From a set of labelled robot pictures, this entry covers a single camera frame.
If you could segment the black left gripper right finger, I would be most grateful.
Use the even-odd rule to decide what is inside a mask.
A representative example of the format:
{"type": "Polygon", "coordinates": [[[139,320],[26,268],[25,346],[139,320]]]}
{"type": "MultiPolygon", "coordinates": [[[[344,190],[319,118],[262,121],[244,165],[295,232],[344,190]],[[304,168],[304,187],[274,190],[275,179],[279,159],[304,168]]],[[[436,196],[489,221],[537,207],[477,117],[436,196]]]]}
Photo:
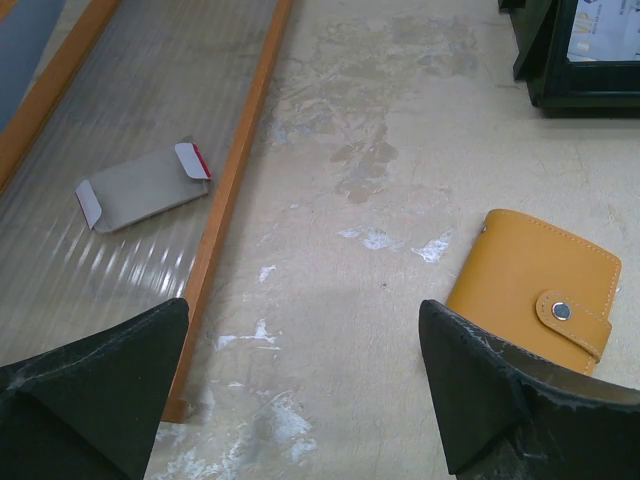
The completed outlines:
{"type": "Polygon", "coordinates": [[[435,300],[420,305],[419,339],[451,475],[638,478],[638,391],[551,363],[435,300]]]}

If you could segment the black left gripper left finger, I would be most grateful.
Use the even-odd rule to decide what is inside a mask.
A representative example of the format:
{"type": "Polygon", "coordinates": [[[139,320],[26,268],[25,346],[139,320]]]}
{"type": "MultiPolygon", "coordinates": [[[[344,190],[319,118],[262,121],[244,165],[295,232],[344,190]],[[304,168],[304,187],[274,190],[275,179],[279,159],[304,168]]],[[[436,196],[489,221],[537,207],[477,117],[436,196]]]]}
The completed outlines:
{"type": "Polygon", "coordinates": [[[184,299],[170,299],[2,367],[2,478],[143,478],[188,311],[184,299]]]}

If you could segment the yellow leather card holder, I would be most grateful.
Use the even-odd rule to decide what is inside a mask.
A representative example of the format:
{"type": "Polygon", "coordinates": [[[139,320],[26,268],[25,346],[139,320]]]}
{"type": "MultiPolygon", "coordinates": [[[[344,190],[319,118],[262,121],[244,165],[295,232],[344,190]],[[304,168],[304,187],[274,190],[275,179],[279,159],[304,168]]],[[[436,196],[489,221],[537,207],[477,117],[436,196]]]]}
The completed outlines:
{"type": "Polygon", "coordinates": [[[446,305],[546,360],[592,374],[606,348],[621,262],[532,216],[490,211],[446,305]]]}

